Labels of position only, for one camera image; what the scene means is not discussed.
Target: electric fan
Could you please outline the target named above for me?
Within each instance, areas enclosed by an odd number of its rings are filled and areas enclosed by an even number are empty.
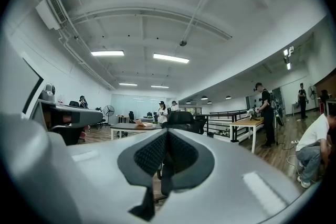
[[[315,88],[315,86],[309,86],[309,88],[308,88],[308,96],[309,96],[309,98],[311,100],[314,100],[315,109],[317,109],[317,106],[316,106],[317,94],[316,94],[316,88]]]
[[[104,110],[103,110],[105,116],[107,116],[107,125],[109,125],[109,119],[110,119],[110,116],[112,116],[114,114],[114,107],[111,106],[111,105],[107,105],[104,107]]]

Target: window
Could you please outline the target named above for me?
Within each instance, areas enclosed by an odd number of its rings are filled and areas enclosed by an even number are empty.
[[[202,108],[180,108],[180,111],[188,111],[193,115],[200,115],[202,114]]]

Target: crouching man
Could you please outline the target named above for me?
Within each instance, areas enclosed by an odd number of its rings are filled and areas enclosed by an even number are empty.
[[[321,160],[324,168],[328,165],[328,156],[331,152],[330,138],[327,137],[329,128],[336,127],[336,109],[330,111],[328,116],[322,114],[309,126],[296,147],[296,156],[300,166],[304,168],[298,177],[303,188],[310,186],[314,174],[318,170]]]

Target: sneaker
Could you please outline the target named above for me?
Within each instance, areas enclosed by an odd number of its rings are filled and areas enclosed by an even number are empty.
[[[304,182],[304,181],[301,179],[300,176],[298,176],[298,182],[301,183],[301,186],[302,186],[303,188],[309,188],[309,187],[310,187],[310,182]]]
[[[271,147],[272,147],[272,145],[269,145],[267,143],[261,146],[261,148],[271,148]]]
[[[305,169],[305,166],[303,165],[302,162],[299,162],[299,165],[300,165],[301,168]]]

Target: recessed light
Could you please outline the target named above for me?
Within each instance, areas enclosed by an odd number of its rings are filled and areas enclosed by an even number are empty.
[[[124,86],[138,86],[137,84],[132,84],[132,83],[120,83],[119,85],[124,85]]]
[[[103,50],[103,51],[92,51],[93,56],[124,56],[122,50]]]
[[[189,59],[174,57],[174,56],[169,56],[169,55],[163,55],[163,54],[154,54],[153,57],[154,59],[168,60],[168,61],[174,61],[174,62],[182,62],[182,63],[189,62]]]
[[[151,85],[152,88],[166,88],[168,89],[168,86],[155,86],[155,85]]]

